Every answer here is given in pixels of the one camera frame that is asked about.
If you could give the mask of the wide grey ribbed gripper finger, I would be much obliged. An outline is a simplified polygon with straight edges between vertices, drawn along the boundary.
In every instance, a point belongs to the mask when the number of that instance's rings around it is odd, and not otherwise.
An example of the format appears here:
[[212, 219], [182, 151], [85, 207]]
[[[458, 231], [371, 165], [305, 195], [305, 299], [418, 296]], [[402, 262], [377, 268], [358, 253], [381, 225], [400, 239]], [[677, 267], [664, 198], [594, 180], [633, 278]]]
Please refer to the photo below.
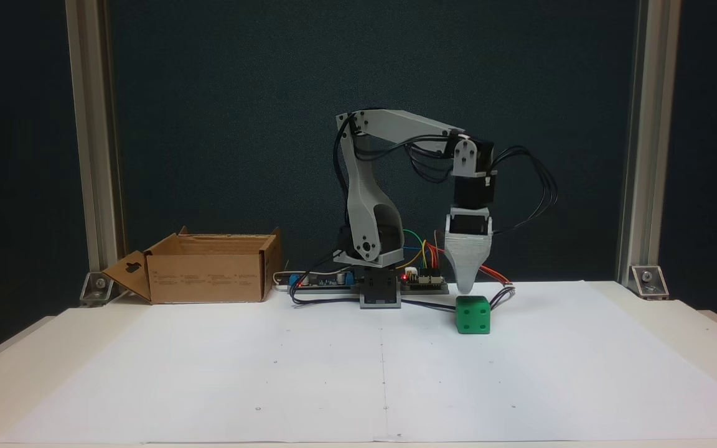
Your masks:
[[446, 235], [446, 257], [460, 294], [472, 292], [476, 272], [490, 255], [492, 235]]

